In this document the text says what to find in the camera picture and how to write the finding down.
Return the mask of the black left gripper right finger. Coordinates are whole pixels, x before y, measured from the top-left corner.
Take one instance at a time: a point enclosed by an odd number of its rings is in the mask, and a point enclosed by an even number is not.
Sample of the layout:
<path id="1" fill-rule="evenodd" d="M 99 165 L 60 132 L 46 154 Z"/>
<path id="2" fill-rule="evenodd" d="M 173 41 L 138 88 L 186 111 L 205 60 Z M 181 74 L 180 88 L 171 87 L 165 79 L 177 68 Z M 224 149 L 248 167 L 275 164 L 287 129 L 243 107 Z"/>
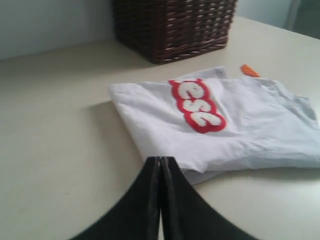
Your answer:
<path id="1" fill-rule="evenodd" d="M 161 157 L 165 240 L 255 240 L 213 209 L 188 182 L 174 157 Z"/>

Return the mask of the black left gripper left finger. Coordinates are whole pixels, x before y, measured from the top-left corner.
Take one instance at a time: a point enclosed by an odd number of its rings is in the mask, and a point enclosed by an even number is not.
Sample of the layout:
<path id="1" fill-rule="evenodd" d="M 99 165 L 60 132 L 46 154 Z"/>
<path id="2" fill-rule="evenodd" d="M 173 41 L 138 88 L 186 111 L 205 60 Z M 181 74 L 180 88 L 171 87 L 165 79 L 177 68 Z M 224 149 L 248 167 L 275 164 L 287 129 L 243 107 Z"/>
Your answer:
<path id="1" fill-rule="evenodd" d="M 159 157 L 148 157 L 123 197 L 74 240 L 157 240 L 160 224 Z"/>

